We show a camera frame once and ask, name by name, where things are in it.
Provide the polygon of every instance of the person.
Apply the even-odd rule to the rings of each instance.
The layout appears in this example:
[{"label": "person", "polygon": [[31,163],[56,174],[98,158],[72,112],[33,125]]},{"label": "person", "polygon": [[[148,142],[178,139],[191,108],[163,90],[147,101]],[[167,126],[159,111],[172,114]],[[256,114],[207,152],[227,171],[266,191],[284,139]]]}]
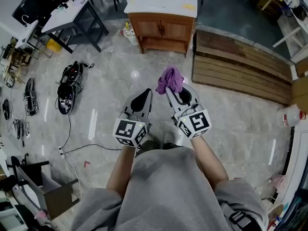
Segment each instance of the person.
[{"label": "person", "polygon": [[[251,185],[229,180],[202,136],[191,142],[193,150],[177,146],[167,133],[162,150],[146,141],[135,159],[135,148],[124,146],[106,188],[88,191],[71,230],[266,230],[267,214]],[[238,214],[249,217],[248,226],[233,222]]]}]

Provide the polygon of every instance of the sink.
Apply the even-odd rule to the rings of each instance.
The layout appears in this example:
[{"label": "sink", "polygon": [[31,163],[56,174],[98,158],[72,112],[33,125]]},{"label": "sink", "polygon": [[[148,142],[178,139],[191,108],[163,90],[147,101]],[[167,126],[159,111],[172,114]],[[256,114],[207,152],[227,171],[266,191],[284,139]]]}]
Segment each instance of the sink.
[{"label": "sink", "polygon": [[197,17],[197,0],[133,0],[125,13],[169,13]]}]

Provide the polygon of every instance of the wooden cabinet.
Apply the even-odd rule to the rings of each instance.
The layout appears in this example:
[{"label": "wooden cabinet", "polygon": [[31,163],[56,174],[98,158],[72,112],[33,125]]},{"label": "wooden cabinet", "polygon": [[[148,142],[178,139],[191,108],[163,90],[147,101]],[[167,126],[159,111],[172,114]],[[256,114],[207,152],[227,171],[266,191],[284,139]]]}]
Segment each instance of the wooden cabinet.
[{"label": "wooden cabinet", "polygon": [[189,41],[192,23],[185,21],[161,20],[162,36],[168,39]]},{"label": "wooden cabinet", "polygon": [[136,36],[158,38],[162,36],[160,19],[155,16],[136,16],[133,25]]},{"label": "wooden cabinet", "polygon": [[194,18],[161,13],[129,13],[140,50],[154,49],[186,53]]}]

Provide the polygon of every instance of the buckle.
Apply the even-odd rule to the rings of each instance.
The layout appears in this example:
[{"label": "buckle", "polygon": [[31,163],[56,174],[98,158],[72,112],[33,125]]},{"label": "buckle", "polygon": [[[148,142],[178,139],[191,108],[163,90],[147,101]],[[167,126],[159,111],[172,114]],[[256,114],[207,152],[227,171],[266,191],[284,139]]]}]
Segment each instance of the buckle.
[{"label": "buckle", "polygon": [[251,219],[247,217],[247,214],[238,211],[233,213],[230,217],[229,220],[233,223],[235,223],[237,226],[239,226],[242,230],[249,224],[251,224]]}]

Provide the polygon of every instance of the yellow sticky note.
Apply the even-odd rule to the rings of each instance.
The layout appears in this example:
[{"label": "yellow sticky note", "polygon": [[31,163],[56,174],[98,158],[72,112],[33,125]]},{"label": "yellow sticky note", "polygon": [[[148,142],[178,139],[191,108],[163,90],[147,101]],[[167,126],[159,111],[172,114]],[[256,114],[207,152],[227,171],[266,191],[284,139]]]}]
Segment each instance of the yellow sticky note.
[{"label": "yellow sticky note", "polygon": [[195,7],[194,5],[188,4],[188,3],[182,5],[182,7],[183,7],[184,9],[189,9],[189,10],[195,10],[195,9],[196,9],[196,7]]}]

